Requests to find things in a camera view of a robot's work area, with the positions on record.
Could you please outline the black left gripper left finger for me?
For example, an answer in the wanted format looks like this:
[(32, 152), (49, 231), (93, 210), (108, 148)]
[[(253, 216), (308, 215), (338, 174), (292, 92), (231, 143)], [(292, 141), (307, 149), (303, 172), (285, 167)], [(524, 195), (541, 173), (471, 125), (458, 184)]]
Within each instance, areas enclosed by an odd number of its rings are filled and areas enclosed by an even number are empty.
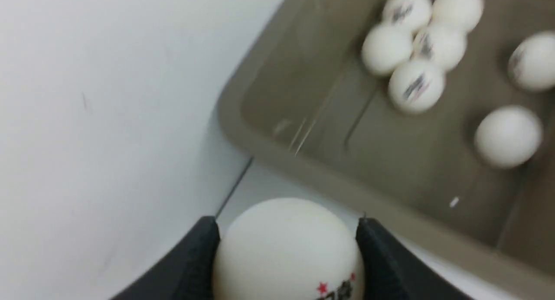
[(212, 269), (220, 243), (214, 216), (203, 216), (179, 243), (114, 300), (213, 300)]

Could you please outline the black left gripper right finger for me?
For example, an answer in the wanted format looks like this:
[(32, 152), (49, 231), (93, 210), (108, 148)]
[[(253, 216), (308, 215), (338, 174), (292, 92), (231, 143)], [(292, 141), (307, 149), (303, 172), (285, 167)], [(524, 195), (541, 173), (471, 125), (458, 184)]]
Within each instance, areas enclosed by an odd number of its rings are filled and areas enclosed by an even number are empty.
[(365, 300), (470, 300), (410, 252), (374, 218), (360, 218), (356, 241), (365, 269)]

